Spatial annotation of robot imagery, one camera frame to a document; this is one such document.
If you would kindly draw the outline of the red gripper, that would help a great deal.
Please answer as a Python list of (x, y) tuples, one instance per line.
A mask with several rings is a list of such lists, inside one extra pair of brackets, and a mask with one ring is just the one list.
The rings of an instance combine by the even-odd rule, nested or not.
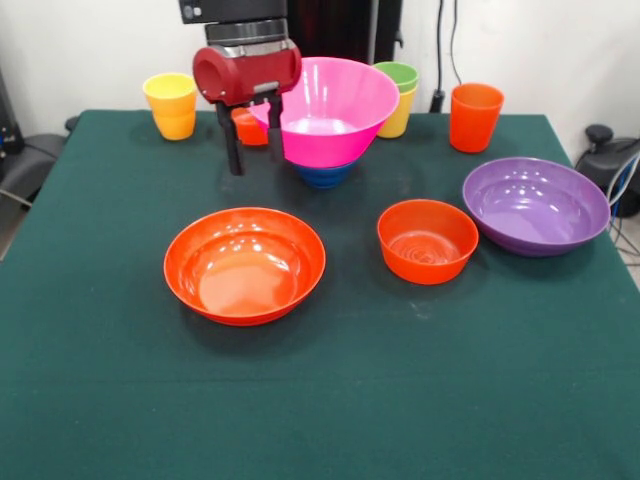
[(193, 76), (202, 96), (215, 104), (218, 123), (224, 133), (230, 173), (245, 173), (236, 124), (229, 106), (246, 104), (259, 95), (268, 96), (268, 141), (274, 162), (284, 160), (281, 131), (283, 94), (298, 83), (302, 57), (293, 42), (201, 48), (192, 62)]

